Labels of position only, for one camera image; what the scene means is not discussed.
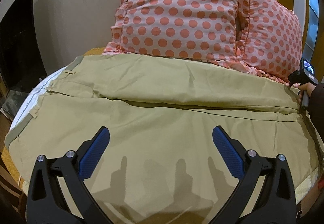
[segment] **polka dot pillow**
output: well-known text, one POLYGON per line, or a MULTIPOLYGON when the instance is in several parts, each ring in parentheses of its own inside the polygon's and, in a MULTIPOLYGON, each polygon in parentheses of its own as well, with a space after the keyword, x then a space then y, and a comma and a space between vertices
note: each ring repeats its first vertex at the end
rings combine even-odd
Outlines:
POLYGON ((106 53, 140 53, 212 62, 237 58, 238 0, 122 0, 106 53))
POLYGON ((288 82, 302 54, 297 16, 276 0, 239 0, 238 15, 244 29, 237 45, 249 72, 288 82))

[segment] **gray wall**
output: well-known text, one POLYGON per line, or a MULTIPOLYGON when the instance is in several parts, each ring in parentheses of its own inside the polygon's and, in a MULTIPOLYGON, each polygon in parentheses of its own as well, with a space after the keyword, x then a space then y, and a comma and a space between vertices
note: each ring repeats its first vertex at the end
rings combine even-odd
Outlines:
MULTIPOLYGON (((0 20, 14 0, 1 0, 0 20)), ((34 0, 38 46, 48 74, 111 41, 120 0, 34 0)))

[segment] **television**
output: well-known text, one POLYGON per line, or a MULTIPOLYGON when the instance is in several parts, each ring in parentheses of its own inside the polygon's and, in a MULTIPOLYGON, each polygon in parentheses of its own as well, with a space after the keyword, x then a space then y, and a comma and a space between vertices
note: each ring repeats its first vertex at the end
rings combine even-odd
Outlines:
POLYGON ((31 92, 47 76, 38 49, 33 0, 15 0, 0 22, 0 74, 10 90, 31 92))

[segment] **window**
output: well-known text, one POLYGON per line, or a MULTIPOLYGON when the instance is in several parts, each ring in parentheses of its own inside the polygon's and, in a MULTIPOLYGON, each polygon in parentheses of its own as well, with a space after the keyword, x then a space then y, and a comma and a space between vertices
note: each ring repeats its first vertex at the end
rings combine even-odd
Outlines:
POLYGON ((319 26, 319 0, 309 0, 309 22, 303 57, 310 61, 313 56, 319 26))

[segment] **white fabric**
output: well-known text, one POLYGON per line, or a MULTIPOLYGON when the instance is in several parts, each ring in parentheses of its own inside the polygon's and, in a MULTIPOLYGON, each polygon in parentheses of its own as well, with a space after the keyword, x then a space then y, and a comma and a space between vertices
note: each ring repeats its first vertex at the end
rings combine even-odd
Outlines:
POLYGON ((25 118, 25 116, 28 114, 30 109, 36 105, 38 96, 40 96, 46 92, 45 88, 50 84, 50 82, 52 80, 56 79, 64 69, 65 69, 65 67, 63 67, 62 69, 59 69, 58 71, 56 71, 53 74, 46 77, 30 92, 28 97, 25 99, 25 101, 21 105, 17 115, 15 116, 15 118, 10 126, 10 130, 12 128, 14 128, 22 119, 25 118))

